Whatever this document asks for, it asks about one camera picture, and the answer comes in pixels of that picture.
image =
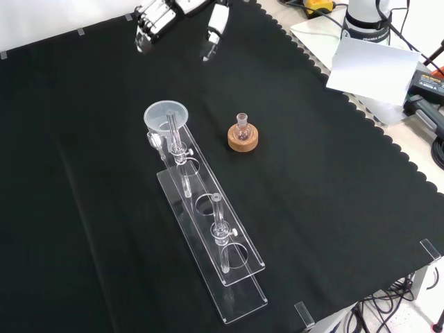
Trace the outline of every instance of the table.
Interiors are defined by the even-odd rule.
[[[292,37],[293,41],[299,42],[300,45],[304,46],[304,44],[302,44],[297,38],[294,37],[294,34],[291,32],[290,29],[295,24],[307,21],[307,18],[305,17],[303,11],[297,8],[288,8],[276,1],[259,0],[258,2],[261,3],[262,8],[265,9],[268,14],[270,14],[278,21],[278,23],[282,26],[286,33]],[[435,43],[421,38],[421,36],[427,34],[427,31],[425,31],[425,25],[422,24],[421,20],[418,19],[425,19],[425,16],[421,16],[421,13],[423,12],[423,10],[425,10],[425,8],[428,8],[431,5],[432,3],[430,3],[430,1],[428,1],[427,3],[412,1],[411,12],[409,13],[409,21],[404,30],[404,34],[406,35],[407,39],[410,40],[410,42],[412,42],[414,45],[419,47],[420,50],[426,52],[426,55],[429,53],[431,54],[434,49],[436,49],[440,44],[440,42],[437,40],[440,40],[440,38],[442,39],[444,37],[435,35]],[[400,23],[402,21],[404,11],[395,12],[394,15],[397,15],[395,22]],[[327,30],[322,29],[322,24],[325,24],[330,28],[336,28],[336,26],[332,22],[327,21],[323,18],[319,18],[317,24],[318,25],[312,24],[310,26],[311,28],[308,28],[307,31],[310,31],[310,29],[314,29],[318,33],[327,33]],[[310,39],[310,36],[311,35],[308,34],[305,38]],[[327,44],[329,42],[329,37],[324,37],[322,35],[314,36],[313,38],[321,38],[322,41]],[[316,51],[322,52],[323,47],[321,45],[316,46]],[[324,73],[328,74],[330,72],[329,69],[313,53],[310,52],[309,48],[306,48],[306,51],[310,55],[310,59],[312,59]],[[438,57],[438,59],[436,59],[436,64],[438,66],[444,65],[444,55],[441,55],[440,57]],[[362,112],[366,113],[366,116],[369,119],[373,119],[373,115],[362,107],[361,102],[359,102],[353,95],[347,95],[352,101],[354,101],[355,105]],[[436,135],[433,132],[428,130],[427,127],[424,126],[417,117],[409,117],[406,121],[399,123],[398,125],[389,127],[382,125],[378,121],[375,122],[375,125],[381,128],[386,135],[390,136],[393,140],[393,143],[399,145],[401,151],[409,156],[410,161],[418,166],[418,171],[425,174],[427,181],[436,185],[438,192],[444,193],[444,171],[435,164],[430,154],[432,142],[436,138]],[[413,286],[413,294],[415,298],[419,296],[422,282],[424,280],[426,272],[428,271],[428,268],[429,266],[426,266],[416,272],[416,278]],[[348,313],[351,307],[345,308],[344,310],[339,311],[324,319],[323,321],[317,323],[312,332],[328,333]]]

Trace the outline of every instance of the circular hole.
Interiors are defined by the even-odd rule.
[[[198,174],[200,169],[200,163],[195,158],[187,157],[185,158],[185,162],[183,164],[176,165],[176,168],[181,176],[190,177]]]
[[[211,201],[211,194],[205,193],[197,198],[196,210],[205,216],[213,215],[213,203]]]
[[[248,251],[245,246],[240,243],[229,243],[225,245],[222,251],[228,251],[228,261],[230,268],[241,268],[247,264]]]

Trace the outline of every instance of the acrylic test tube rack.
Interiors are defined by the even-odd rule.
[[[185,112],[165,104],[153,121],[148,113],[159,103]],[[172,101],[151,107],[145,112],[148,140],[166,165],[157,177],[214,304],[230,323],[267,304],[255,278],[265,264],[185,125],[185,107]]]

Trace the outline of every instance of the cable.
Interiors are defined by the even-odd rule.
[[[319,14],[321,16],[324,16],[324,17],[328,18],[330,21],[334,22],[336,25],[338,25],[342,29],[342,24],[340,24],[337,20],[332,19],[330,16],[326,15],[325,13],[321,12],[320,10],[311,9],[310,7],[294,3],[293,1],[281,1],[281,0],[279,0],[279,2],[283,3],[284,5],[288,5],[288,6],[291,6],[291,7],[305,8],[305,9],[311,10],[311,11],[315,12],[316,14]]]
[[[404,15],[404,21],[402,21],[402,26],[401,26],[401,31],[400,31],[401,35],[402,35],[402,31],[404,30],[404,25],[407,20],[407,16],[409,16],[409,10],[410,10],[410,0],[407,0],[407,11],[405,12],[405,15]]]
[[[407,7],[392,8],[392,9],[390,9],[390,14],[393,14],[394,10],[407,10],[408,11],[408,8]],[[391,30],[388,31],[388,45],[389,46],[391,45]]]
[[[437,48],[437,50],[435,52],[433,52],[433,54],[430,56],[431,60],[435,60],[437,59],[437,57],[439,57],[442,52],[444,52],[444,40],[441,42],[441,45]]]
[[[444,170],[444,141],[440,137],[433,141],[431,154],[433,161]]]
[[[336,333],[340,324],[341,324],[341,322],[337,323],[337,325],[334,327],[334,329],[330,333]]]
[[[380,17],[383,20],[388,20],[388,18],[386,17],[386,15],[384,15],[384,13],[381,11],[381,9],[379,8],[379,3],[381,2],[381,0],[375,0],[376,1],[376,10],[379,13]],[[426,59],[428,62],[430,62],[431,65],[433,65],[443,76],[444,76],[444,71],[439,68],[433,61],[431,61],[427,56],[424,55],[424,53],[420,52],[416,47],[414,47],[408,40],[406,40],[404,38],[404,36],[392,25],[392,23],[389,24],[390,29],[396,34],[398,35],[399,38],[401,38],[401,40],[403,40],[409,47],[410,49],[413,49],[416,52],[421,53],[421,56]]]
[[[435,272],[436,272],[436,281],[435,281],[435,283],[433,283],[433,285],[431,287],[428,287],[425,290],[433,289],[438,284],[438,282],[439,282],[439,271],[438,271],[438,269],[436,267],[435,267]]]
[[[436,281],[433,286],[427,288],[432,289],[436,287],[439,281],[439,272],[438,269],[436,269]],[[398,311],[398,309],[401,306],[401,302],[403,300],[413,302],[413,294],[411,292],[411,287],[413,284],[413,274],[410,274],[404,279],[398,280],[394,282],[388,289],[383,290],[385,293],[385,296],[375,296],[374,294],[371,296],[368,296],[364,298],[362,301],[358,302],[351,310],[351,315],[348,319],[347,326],[346,326],[346,332],[347,333],[360,333],[362,330],[364,330],[365,333],[369,333],[367,324],[364,320],[364,303],[365,302],[372,302],[377,310],[377,313],[379,314],[379,317],[381,318],[381,325],[378,327],[376,333],[380,333],[381,330],[385,327],[388,333],[391,333],[388,322],[390,319],[395,315],[395,313]],[[386,300],[390,301],[390,307],[387,310],[381,309],[381,307],[377,304],[376,300]],[[383,314],[388,314],[388,317],[384,319],[382,316]],[[356,318],[356,327],[353,329],[352,332],[350,332],[350,324],[352,322],[353,317]],[[337,331],[337,327],[331,332],[335,333]]]

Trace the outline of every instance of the black cloth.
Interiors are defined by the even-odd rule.
[[[298,332],[444,251],[435,186],[253,2],[199,51],[211,7],[147,56],[123,17],[0,62],[4,332]],[[269,304],[224,325],[157,183],[143,113],[171,99],[265,261]],[[259,145],[239,154],[239,112]]]

